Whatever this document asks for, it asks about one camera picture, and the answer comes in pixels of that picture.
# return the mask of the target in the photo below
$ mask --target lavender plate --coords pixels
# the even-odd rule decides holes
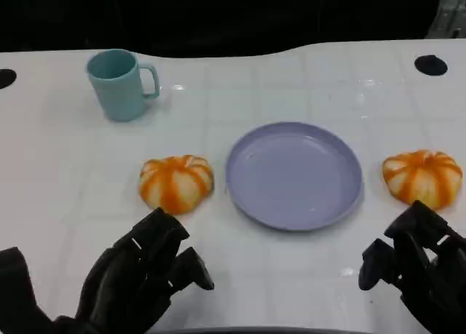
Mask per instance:
[[[308,231],[349,215],[363,191],[356,155],[340,138],[303,123],[275,123],[241,138],[226,163],[233,202],[273,228]]]

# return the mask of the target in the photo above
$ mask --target white tiled surface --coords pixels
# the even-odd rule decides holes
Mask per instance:
[[[261,57],[153,62],[162,96],[142,118],[112,123],[86,80],[95,52],[0,54],[18,79],[0,90],[0,248],[17,245],[39,303],[73,315],[79,286],[103,249],[149,212],[136,191],[151,157],[206,156],[216,191],[182,218],[216,282],[173,298],[156,329],[293,325],[372,333],[422,333],[399,294],[358,289],[360,254],[404,206],[387,193],[382,160],[434,148],[466,167],[466,43],[397,41],[318,44]],[[436,54],[442,77],[414,59]],[[144,83],[150,89],[148,76]],[[311,122],[341,136],[363,166],[362,205],[311,234],[271,231],[241,216],[225,191],[224,165],[248,130]],[[443,212],[466,231],[466,199]]]

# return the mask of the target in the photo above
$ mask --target pumpkin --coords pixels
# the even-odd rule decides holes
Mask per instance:
[[[191,155],[150,159],[139,177],[139,194],[144,202],[173,215],[193,210],[212,190],[210,165]]]
[[[463,176],[453,158],[428,150],[389,157],[382,173],[394,197],[407,204],[418,199],[433,210],[453,203]]]

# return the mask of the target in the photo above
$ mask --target mug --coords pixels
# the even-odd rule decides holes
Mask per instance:
[[[139,70],[148,69],[155,83],[155,92],[145,94]],[[130,121],[147,109],[147,99],[159,96],[159,77],[155,67],[138,63],[133,53],[123,49],[100,52],[87,63],[87,75],[105,115],[119,122]]]

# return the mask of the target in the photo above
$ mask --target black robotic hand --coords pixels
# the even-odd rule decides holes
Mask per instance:
[[[158,209],[108,248],[87,276],[75,318],[54,322],[36,305],[27,265],[17,248],[0,252],[0,330],[18,333],[142,334],[168,309],[170,297],[195,282],[213,282],[193,248],[179,254],[189,237],[171,215]]]
[[[382,279],[401,291],[401,300],[432,334],[466,329],[466,241],[419,201],[385,231],[393,247],[376,239],[363,253],[359,287]],[[437,256],[430,260],[425,249]]]

